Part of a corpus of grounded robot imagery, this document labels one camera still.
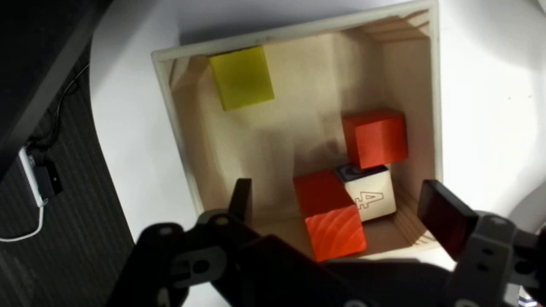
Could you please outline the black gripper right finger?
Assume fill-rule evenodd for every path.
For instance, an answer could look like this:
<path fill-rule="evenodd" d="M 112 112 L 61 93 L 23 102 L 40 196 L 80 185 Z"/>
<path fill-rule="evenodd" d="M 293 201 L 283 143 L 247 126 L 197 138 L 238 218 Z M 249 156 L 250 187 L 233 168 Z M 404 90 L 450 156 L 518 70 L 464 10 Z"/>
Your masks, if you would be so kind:
<path fill-rule="evenodd" d="M 417 218 L 452 259 L 458 259 L 477 213 L 436 179 L 421 182 Z"/>

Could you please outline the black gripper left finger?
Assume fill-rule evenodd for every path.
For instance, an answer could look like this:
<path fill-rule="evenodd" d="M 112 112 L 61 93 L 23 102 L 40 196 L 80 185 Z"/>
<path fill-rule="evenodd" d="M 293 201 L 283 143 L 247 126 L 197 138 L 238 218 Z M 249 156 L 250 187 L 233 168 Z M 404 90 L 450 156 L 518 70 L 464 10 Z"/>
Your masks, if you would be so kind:
<path fill-rule="evenodd" d="M 252 180 L 249 177 L 240 177 L 231 191 L 228 213 L 242 221 L 249 223 L 252 216 Z"/>

